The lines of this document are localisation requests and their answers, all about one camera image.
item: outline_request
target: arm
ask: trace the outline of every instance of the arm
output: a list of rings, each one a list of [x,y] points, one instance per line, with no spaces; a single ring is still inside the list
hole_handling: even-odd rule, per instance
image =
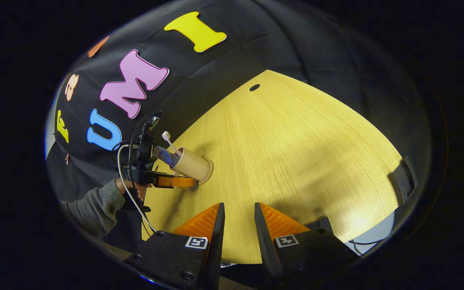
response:
[[[125,185],[130,188],[131,182],[126,180]],[[140,199],[144,200],[145,187],[136,183],[136,188]],[[116,226],[116,211],[125,203],[124,192],[125,186],[121,179],[112,180],[102,188],[91,189],[81,200],[61,201],[60,205],[63,213],[70,216],[84,231],[102,237]]]

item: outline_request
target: letter cutout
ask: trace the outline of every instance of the letter cutout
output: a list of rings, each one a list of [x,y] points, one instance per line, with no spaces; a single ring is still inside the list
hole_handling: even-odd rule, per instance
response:
[[[78,84],[79,77],[80,75],[72,74],[72,76],[69,78],[68,84],[66,85],[66,91],[64,92],[68,102],[73,97],[73,90],[76,88],[76,84]]]
[[[108,99],[118,107],[125,110],[130,119],[134,119],[141,105],[131,103],[128,99],[146,99],[146,94],[139,86],[138,79],[146,84],[146,90],[155,90],[169,74],[167,68],[157,68],[137,55],[137,50],[130,51],[119,64],[125,81],[106,83],[103,86],[99,99]]]
[[[99,136],[94,132],[94,130],[92,130],[92,128],[89,128],[87,130],[87,141],[89,143],[94,143],[100,146],[101,148],[110,151],[112,150],[112,147],[116,146],[117,143],[121,142],[121,131],[119,130],[119,128],[111,121],[108,121],[107,119],[98,115],[98,111],[96,109],[92,109],[91,115],[89,117],[89,122],[91,123],[91,125],[98,124],[112,133],[112,138],[109,140]]]
[[[104,38],[103,40],[101,40],[100,42],[98,42],[95,46],[93,46],[93,47],[91,48],[91,50],[88,51],[87,55],[88,55],[89,57],[93,57],[93,56],[98,52],[98,50],[103,46],[103,44],[105,44],[105,42],[107,42],[107,40],[108,40],[109,37],[110,37],[110,35],[107,36],[107,37],[105,37],[105,38]]]
[[[174,29],[182,33],[195,44],[196,52],[202,52],[225,40],[227,35],[223,32],[213,31],[212,28],[198,19],[198,14],[197,11],[184,14],[169,22],[164,30]]]
[[[57,131],[64,136],[64,139],[66,140],[67,143],[69,143],[69,132],[65,128],[66,124],[64,123],[64,120],[60,117],[60,110],[57,112]]]

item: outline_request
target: light wood tabletop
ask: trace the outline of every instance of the light wood tabletop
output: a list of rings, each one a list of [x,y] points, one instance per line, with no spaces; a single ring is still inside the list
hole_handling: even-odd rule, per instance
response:
[[[148,189],[148,218],[156,230],[171,232],[223,202],[223,263],[262,262],[255,202],[302,224],[327,216],[343,242],[398,206],[388,174],[402,158],[390,141],[337,99],[273,71],[225,97],[174,145],[212,160],[214,172],[192,188]],[[173,173],[160,160],[153,168],[157,165],[157,171]]]

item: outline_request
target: person's hand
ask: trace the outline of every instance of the person's hand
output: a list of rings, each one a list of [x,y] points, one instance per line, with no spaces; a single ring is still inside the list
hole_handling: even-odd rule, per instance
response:
[[[135,185],[136,185],[136,189],[137,189],[137,194],[139,195],[139,198],[141,201],[144,201],[144,196],[146,195],[146,188],[147,187],[153,187],[153,185],[151,184],[147,184],[146,186],[144,185],[141,185],[137,182],[134,182]],[[123,195],[125,193],[125,187],[127,189],[132,189],[134,188],[132,186],[132,182],[130,180],[125,180],[125,184],[123,185],[123,182],[121,181],[121,178],[118,178],[116,179],[116,186],[118,187],[119,189],[119,192]]]

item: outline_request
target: white toothbrush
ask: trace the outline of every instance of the white toothbrush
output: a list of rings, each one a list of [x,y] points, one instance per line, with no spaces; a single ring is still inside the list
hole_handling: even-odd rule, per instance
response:
[[[175,150],[175,154],[177,154],[179,157],[182,157],[182,152],[175,149],[175,147],[173,146],[173,144],[169,140],[170,137],[171,136],[169,135],[168,131],[164,131],[164,133],[162,134],[162,138],[169,143],[169,145],[171,146],[171,148],[173,148],[173,150]]]

